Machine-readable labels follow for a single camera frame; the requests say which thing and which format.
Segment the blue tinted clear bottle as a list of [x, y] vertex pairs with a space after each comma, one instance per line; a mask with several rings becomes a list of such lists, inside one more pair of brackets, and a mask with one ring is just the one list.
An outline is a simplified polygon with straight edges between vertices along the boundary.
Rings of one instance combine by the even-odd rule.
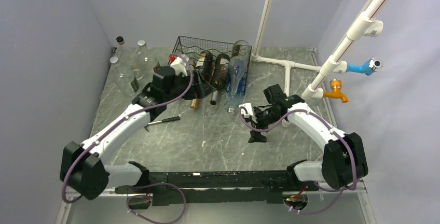
[[251, 47], [245, 40], [236, 41], [232, 48], [228, 67], [230, 84], [225, 103], [228, 114], [232, 116], [236, 113], [236, 109], [243, 99], [241, 81], [248, 66], [250, 52]]

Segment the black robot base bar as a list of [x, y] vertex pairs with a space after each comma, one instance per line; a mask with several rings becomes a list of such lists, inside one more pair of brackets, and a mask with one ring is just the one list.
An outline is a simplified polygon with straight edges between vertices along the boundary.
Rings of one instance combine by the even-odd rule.
[[290, 193], [317, 191], [311, 182], [299, 181], [292, 171], [151, 172], [151, 188], [119, 186], [116, 194], [148, 194], [153, 206], [182, 203], [282, 203]]

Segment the clear bottle dark neck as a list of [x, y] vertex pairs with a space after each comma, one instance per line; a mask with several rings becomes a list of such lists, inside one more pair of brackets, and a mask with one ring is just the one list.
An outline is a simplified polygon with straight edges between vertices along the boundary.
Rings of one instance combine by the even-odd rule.
[[126, 64], [121, 63], [116, 56], [111, 57], [109, 62], [111, 64], [111, 78], [120, 92], [125, 97], [138, 95], [141, 88], [133, 70]]

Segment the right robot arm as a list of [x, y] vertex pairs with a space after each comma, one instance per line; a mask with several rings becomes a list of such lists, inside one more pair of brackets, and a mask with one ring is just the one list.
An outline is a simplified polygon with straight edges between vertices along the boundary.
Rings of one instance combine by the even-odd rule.
[[286, 184], [299, 190], [307, 181], [327, 183], [333, 190], [351, 188], [368, 175], [362, 138], [325, 121], [300, 96], [287, 96], [279, 85], [264, 90], [265, 106], [239, 106], [240, 117], [250, 128], [249, 143], [265, 143], [263, 135], [287, 121], [304, 131], [322, 150], [320, 161], [301, 160], [288, 166]]

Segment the clear bottle silver cap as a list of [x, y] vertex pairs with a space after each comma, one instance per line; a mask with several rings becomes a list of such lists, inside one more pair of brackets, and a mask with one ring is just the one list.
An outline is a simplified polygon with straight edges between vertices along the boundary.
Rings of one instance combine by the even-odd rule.
[[156, 57], [149, 54], [145, 40], [139, 40], [137, 45], [139, 48], [137, 63], [145, 78], [150, 80], [154, 73], [160, 68], [160, 62]]

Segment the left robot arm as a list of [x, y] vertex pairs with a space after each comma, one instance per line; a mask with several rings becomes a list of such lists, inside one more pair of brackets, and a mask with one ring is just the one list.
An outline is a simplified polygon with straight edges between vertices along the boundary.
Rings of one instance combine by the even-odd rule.
[[158, 68], [142, 92], [111, 124], [81, 144], [70, 142], [64, 147], [60, 169], [62, 200], [76, 201], [67, 198], [68, 187], [88, 200], [112, 187], [124, 186], [137, 193], [144, 192], [150, 184], [146, 167], [137, 162], [107, 166], [109, 158], [133, 134], [164, 112], [168, 104], [179, 99], [202, 99], [213, 90], [197, 69]]

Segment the clear bottle blue medallion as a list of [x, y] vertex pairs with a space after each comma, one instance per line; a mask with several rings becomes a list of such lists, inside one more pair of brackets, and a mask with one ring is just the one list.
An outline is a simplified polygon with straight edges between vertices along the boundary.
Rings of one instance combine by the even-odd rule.
[[119, 47], [119, 57], [124, 58], [125, 61], [128, 63], [130, 68], [133, 70], [135, 76], [138, 76], [138, 69], [135, 67], [135, 65], [132, 65], [132, 60], [129, 60], [131, 58], [131, 52], [127, 45], [125, 45], [125, 40], [122, 36], [116, 37], [116, 42], [118, 43]]

